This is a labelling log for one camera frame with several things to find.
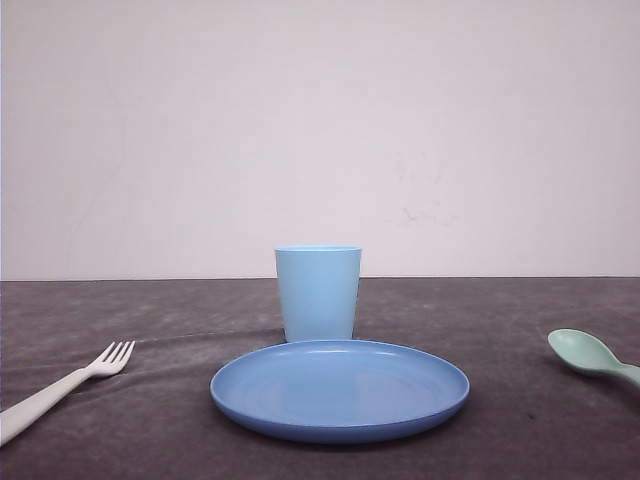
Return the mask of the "light blue plastic cup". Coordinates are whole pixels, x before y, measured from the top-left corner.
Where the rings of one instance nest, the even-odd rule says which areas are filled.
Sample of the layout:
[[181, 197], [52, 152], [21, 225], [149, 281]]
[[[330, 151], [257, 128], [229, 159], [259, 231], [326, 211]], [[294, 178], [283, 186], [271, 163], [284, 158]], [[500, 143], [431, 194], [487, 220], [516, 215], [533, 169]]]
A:
[[362, 249], [294, 245], [275, 250], [288, 342], [349, 340], [356, 318]]

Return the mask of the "white plastic fork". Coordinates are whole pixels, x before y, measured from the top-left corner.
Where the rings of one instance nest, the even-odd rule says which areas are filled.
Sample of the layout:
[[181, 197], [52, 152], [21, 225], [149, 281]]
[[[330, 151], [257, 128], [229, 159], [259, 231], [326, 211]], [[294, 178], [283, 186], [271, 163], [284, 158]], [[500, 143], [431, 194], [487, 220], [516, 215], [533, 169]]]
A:
[[120, 373], [127, 365], [135, 348], [135, 341], [112, 342], [87, 366], [36, 392], [23, 401], [1, 412], [1, 446], [30, 427], [85, 381], [107, 378]]

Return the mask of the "mint green plastic spoon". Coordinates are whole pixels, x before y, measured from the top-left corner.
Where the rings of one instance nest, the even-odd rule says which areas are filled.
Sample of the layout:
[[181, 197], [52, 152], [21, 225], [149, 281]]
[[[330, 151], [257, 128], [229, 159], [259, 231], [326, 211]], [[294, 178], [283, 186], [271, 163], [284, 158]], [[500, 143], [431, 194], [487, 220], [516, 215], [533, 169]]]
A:
[[608, 375], [639, 386], [639, 367], [621, 362], [595, 336], [576, 329], [556, 329], [547, 336], [554, 353], [570, 368], [584, 375]]

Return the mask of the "blue plastic plate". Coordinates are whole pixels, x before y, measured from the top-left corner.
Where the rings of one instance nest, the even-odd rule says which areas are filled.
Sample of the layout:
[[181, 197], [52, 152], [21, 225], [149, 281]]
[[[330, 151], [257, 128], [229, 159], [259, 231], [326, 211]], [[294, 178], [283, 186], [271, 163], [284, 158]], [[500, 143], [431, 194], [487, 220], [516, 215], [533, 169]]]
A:
[[448, 361], [406, 346], [313, 340], [247, 353], [210, 381], [216, 406], [263, 435], [360, 444], [425, 432], [454, 416], [470, 382]]

